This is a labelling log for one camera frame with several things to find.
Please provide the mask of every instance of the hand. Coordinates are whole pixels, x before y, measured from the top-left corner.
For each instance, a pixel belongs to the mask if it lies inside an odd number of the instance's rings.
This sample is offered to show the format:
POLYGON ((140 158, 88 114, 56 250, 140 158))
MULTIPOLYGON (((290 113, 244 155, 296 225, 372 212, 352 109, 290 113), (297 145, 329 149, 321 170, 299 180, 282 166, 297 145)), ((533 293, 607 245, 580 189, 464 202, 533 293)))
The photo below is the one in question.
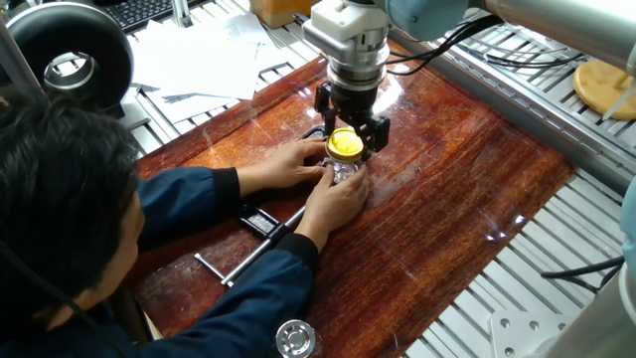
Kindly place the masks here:
POLYGON ((237 169, 240 196, 262 189, 288 188, 302 181, 318 179, 325 172, 321 166, 304 166, 306 158, 326 153, 321 138, 302 139, 278 148, 263 162, 237 169))
POLYGON ((320 183, 307 199, 305 215, 296 229, 316 244, 318 252, 327 243, 329 233, 349 223, 363 208, 369 195, 367 167, 351 178, 332 186, 334 170, 327 167, 320 183))

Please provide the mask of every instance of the keyboard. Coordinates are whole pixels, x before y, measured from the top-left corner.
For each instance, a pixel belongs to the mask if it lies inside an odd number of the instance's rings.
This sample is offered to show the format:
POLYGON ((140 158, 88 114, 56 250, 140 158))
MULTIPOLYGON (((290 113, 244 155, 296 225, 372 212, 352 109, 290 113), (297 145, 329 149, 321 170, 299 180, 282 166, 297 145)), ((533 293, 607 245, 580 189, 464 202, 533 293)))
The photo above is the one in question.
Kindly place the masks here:
MULTIPOLYGON (((190 0, 188 5, 199 5, 206 0, 190 0)), ((172 16, 170 0, 127 0, 118 5, 102 8, 126 34, 148 25, 149 20, 161 20, 172 16)))

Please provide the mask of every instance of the man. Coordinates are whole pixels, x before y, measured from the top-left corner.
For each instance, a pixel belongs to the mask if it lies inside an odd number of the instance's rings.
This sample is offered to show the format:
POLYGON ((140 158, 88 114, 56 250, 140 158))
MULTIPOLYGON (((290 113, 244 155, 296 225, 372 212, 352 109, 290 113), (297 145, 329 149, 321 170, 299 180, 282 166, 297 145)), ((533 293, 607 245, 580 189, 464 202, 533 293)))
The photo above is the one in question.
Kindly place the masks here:
POLYGON ((329 232, 360 212, 367 197, 366 169, 332 186, 332 169, 303 166, 324 153, 317 140, 287 144, 246 168, 178 168, 137 180, 134 139, 112 118, 56 97, 15 90, 0 96, 1 358, 264 357, 276 329, 305 303, 329 232), (135 346, 115 322, 108 301, 138 250, 211 225, 219 208, 236 207, 250 193, 321 176, 295 233, 189 330, 135 346), (90 319, 34 284, 28 270, 90 319))

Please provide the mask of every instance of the wood grain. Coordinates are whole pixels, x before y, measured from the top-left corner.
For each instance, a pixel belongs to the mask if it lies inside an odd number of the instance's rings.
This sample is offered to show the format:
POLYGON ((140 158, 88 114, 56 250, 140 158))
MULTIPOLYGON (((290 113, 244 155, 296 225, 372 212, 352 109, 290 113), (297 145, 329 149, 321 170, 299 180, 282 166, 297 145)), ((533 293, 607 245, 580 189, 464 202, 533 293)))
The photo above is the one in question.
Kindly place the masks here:
MULTIPOLYGON (((295 140, 313 111, 324 60, 141 160, 143 176, 176 166, 242 166, 295 140)), ((398 357, 571 175, 560 155, 426 70, 388 76, 376 102, 390 144, 369 161, 364 213, 332 234, 305 319, 324 357, 398 357)), ((286 220, 310 185, 254 200, 286 220)), ((192 255, 227 273, 258 245, 233 220, 140 258, 130 280, 164 335, 189 327, 225 291, 192 255)))

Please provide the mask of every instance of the yellow disc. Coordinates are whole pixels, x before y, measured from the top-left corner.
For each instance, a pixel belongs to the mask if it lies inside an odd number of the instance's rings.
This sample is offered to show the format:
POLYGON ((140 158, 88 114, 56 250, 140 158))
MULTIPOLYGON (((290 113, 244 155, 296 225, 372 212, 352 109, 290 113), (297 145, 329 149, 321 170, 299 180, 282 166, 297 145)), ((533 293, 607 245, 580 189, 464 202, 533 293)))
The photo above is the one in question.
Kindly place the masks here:
POLYGON ((338 128, 327 139, 327 153, 334 159, 353 162, 362 157, 362 139, 351 128, 338 128))
MULTIPOLYGON (((574 89, 592 109, 605 114, 629 90, 633 77, 602 61, 590 61, 574 72, 574 89)), ((636 119, 636 94, 630 96, 611 116, 636 119)))

